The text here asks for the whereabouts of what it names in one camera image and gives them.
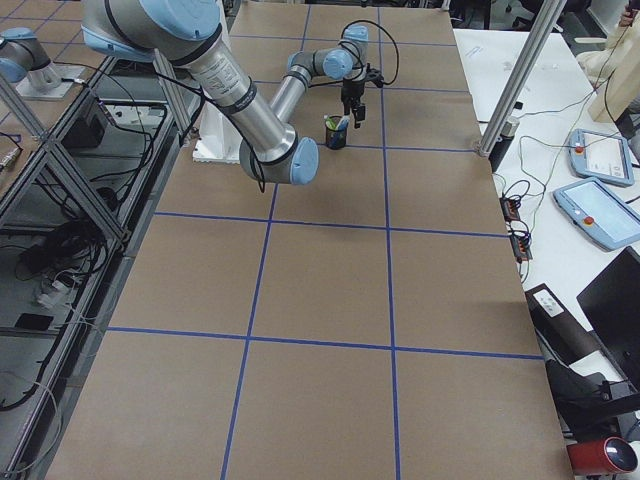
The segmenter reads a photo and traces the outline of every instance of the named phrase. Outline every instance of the black cup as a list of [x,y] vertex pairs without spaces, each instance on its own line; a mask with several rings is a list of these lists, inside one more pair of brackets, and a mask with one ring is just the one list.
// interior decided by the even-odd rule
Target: black cup
[[332,122],[333,125],[338,125],[341,118],[339,115],[333,115],[324,122],[324,144],[331,150],[340,150],[347,144],[347,127],[336,130],[331,126]]

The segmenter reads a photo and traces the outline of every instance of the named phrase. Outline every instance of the label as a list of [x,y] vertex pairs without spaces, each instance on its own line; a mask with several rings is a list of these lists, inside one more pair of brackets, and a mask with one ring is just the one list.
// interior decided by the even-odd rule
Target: label
[[240,72],[226,57],[220,57],[210,68],[193,76],[214,100],[229,95],[242,80]]
[[542,308],[545,309],[550,317],[555,317],[564,312],[564,309],[560,306],[556,299],[551,296],[548,290],[540,290],[533,294],[533,298],[537,300]]

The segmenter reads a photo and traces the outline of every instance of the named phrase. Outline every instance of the white cable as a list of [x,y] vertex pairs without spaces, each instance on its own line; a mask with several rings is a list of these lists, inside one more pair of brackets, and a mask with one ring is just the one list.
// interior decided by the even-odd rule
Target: white cable
[[53,405],[53,411],[54,411],[54,418],[58,417],[58,429],[56,430],[56,433],[53,437],[53,440],[51,441],[51,445],[49,445],[46,450],[44,452],[42,452],[33,462],[31,462],[29,465],[27,465],[26,467],[22,467],[18,470],[3,470],[0,471],[1,475],[19,475],[22,473],[25,473],[27,470],[35,467],[38,463],[40,463],[50,452],[51,450],[53,450],[53,447],[56,446],[56,444],[58,443],[58,439],[60,438],[60,435],[62,434],[62,414],[60,413],[60,411],[58,410],[58,404],[56,402],[56,397],[53,395],[53,392],[51,391],[51,389],[49,387],[47,387],[46,385],[44,385],[43,383],[40,382],[35,382],[33,380],[29,380],[27,378],[24,378],[18,374],[16,374],[15,372],[11,372],[9,370],[0,370],[0,375],[10,375],[14,378],[17,378],[18,380],[22,380],[23,382],[30,384],[30,385],[37,385],[39,387],[41,387],[42,389],[44,389],[47,394],[49,395],[49,397],[51,398],[51,404]]

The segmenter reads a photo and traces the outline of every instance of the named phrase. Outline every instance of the cup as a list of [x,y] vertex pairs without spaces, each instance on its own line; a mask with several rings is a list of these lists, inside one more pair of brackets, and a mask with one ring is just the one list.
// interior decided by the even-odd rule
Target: cup
[[340,115],[332,115],[324,121],[324,144],[331,150],[340,150],[347,144],[347,126],[338,130]]
[[638,466],[635,451],[619,437],[575,443],[567,451],[575,475],[629,473]]

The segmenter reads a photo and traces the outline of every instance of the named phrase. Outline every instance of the person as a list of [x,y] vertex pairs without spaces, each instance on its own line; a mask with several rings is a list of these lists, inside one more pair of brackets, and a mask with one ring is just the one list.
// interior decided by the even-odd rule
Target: person
[[[625,7],[615,30],[607,36],[604,50],[583,52],[576,55],[578,64],[594,87],[606,82],[611,74],[631,54],[634,42],[640,41],[640,17],[634,22],[637,10]],[[640,114],[640,94],[629,104],[627,113]],[[618,122],[621,132],[629,140],[629,147],[634,156],[640,160],[640,134],[636,133],[629,115],[624,115]]]

